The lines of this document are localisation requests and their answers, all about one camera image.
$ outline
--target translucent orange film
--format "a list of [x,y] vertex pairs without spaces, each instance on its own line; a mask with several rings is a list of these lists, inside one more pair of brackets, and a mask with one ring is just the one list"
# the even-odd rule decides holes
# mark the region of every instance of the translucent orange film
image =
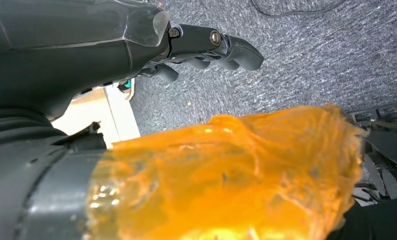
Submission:
[[116,143],[91,176],[88,236],[323,240],[354,202],[365,135],[328,105]]

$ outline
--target black plastic part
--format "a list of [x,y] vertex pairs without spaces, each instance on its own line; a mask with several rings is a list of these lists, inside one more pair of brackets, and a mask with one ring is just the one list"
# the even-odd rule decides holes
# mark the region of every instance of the black plastic part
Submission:
[[193,67],[197,69],[206,69],[211,64],[210,61],[202,61],[197,58],[191,58],[187,61],[187,63],[191,64]]
[[0,144],[34,140],[51,136],[66,136],[41,114],[26,109],[0,109]]
[[0,146],[0,240],[15,239],[18,222],[33,186],[67,149],[52,145],[62,136]]
[[223,68],[228,69],[228,70],[236,70],[240,67],[240,65],[236,61],[219,61],[219,65],[221,65]]
[[217,48],[210,40],[211,32],[216,31],[214,28],[187,24],[174,25],[173,27],[180,32],[180,37],[170,40],[168,58],[173,62],[196,57]]
[[168,82],[174,82],[178,79],[178,72],[166,64],[159,64],[156,66],[156,76]]
[[104,151],[66,154],[50,168],[28,200],[17,240],[83,239],[89,180]]
[[246,40],[222,35],[227,42],[229,52],[223,61],[235,61],[246,70],[257,70],[264,62],[262,54]]
[[0,109],[30,109],[53,120],[65,112],[75,94],[125,79],[135,74],[131,70],[124,41],[3,52]]
[[397,164],[397,133],[372,131],[366,141],[383,156]]
[[363,210],[369,218],[377,240],[397,240],[397,198],[366,206]]
[[364,208],[357,202],[344,214],[345,224],[331,232],[326,240],[376,240]]

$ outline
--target gray carpet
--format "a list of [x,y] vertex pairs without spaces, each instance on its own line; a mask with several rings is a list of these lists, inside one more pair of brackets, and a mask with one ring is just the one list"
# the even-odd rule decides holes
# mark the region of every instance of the gray carpet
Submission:
[[[339,0],[255,0],[268,14],[320,10]],[[267,18],[250,0],[159,0],[172,23],[214,27],[246,39],[257,71],[172,66],[176,82],[136,81],[131,106],[142,135],[217,114],[267,113],[333,102],[357,111],[397,102],[397,0],[347,0],[318,15]]]

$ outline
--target robotic hand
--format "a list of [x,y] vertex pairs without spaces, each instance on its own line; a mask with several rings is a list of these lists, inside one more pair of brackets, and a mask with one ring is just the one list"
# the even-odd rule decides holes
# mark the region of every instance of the robotic hand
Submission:
[[75,95],[135,76],[176,80],[166,63],[264,60],[245,40],[169,20],[139,0],[0,0],[0,240],[81,239],[106,146],[94,124],[72,136],[51,126]]
[[214,28],[171,25],[138,0],[0,0],[0,108],[59,118],[71,99],[135,76],[175,81],[166,63],[257,70],[247,41]]

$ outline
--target prosthetic hand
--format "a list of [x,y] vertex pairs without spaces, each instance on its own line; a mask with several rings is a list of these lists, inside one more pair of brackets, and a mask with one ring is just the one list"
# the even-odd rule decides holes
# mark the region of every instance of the prosthetic hand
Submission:
[[171,25],[168,12],[138,0],[0,0],[0,108],[49,120],[99,86],[135,76],[175,81],[166,63],[257,70],[263,60],[241,38]]

